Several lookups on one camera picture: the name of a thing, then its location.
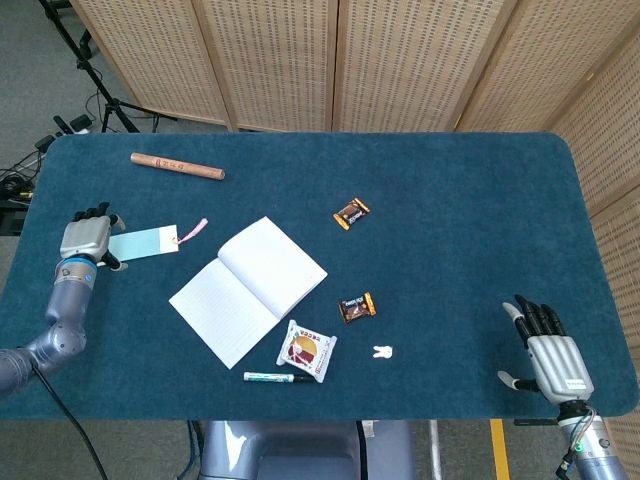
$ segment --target snack package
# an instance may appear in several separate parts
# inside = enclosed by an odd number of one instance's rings
[[[373,317],[376,314],[376,306],[369,292],[353,300],[343,300],[339,307],[344,323],[351,323],[360,317]]]
[[[351,225],[360,217],[364,217],[371,210],[359,198],[354,198],[338,213],[333,214],[333,218],[345,230],[349,230]]]
[[[287,336],[276,365],[290,363],[312,375],[318,383],[322,383],[336,340],[336,337],[327,337],[307,330],[300,327],[295,320],[289,320]]]

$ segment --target open notebook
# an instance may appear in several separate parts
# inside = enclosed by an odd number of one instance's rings
[[[225,243],[169,302],[232,368],[326,276],[263,217]]]

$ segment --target robotic arm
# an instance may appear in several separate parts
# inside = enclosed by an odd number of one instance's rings
[[[111,270],[127,267],[109,252],[111,227],[124,230],[118,215],[107,215],[108,203],[77,212],[64,231],[56,279],[45,318],[49,330],[24,348],[0,350],[0,398],[26,385],[35,365],[51,374],[79,355],[86,345],[84,318],[103,261]]]
[[[567,470],[575,462],[583,480],[627,480],[606,425],[587,404],[593,383],[576,343],[551,307],[538,306],[521,295],[515,298],[522,312],[509,303],[502,306],[524,342],[536,378],[521,380],[504,371],[498,377],[514,390],[541,392],[560,408],[558,425],[569,448],[556,476],[567,480]]]

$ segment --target wooden stick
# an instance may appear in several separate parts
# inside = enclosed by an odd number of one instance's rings
[[[144,153],[132,153],[131,161],[138,165],[147,167],[163,168],[174,172],[188,173],[190,175],[198,175],[200,177],[213,178],[214,180],[222,180],[224,178],[224,170],[220,168],[205,167],[195,163],[180,162],[164,157],[154,157],[153,155],[145,155]]]

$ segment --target woven panel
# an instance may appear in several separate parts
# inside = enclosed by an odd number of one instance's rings
[[[502,3],[342,0],[334,130],[444,129]]]
[[[538,130],[635,13],[638,0],[537,0],[501,45],[463,130]]]
[[[571,147],[585,201],[603,199],[640,175],[640,34],[595,77],[554,126]]]
[[[324,130],[331,0],[197,0],[238,126]]]
[[[224,123],[224,107],[189,0],[74,0],[141,106]]]
[[[640,198],[612,214],[605,210],[593,230],[633,354],[640,349]]]
[[[627,475],[640,478],[640,408],[624,417],[608,418],[607,425]]]

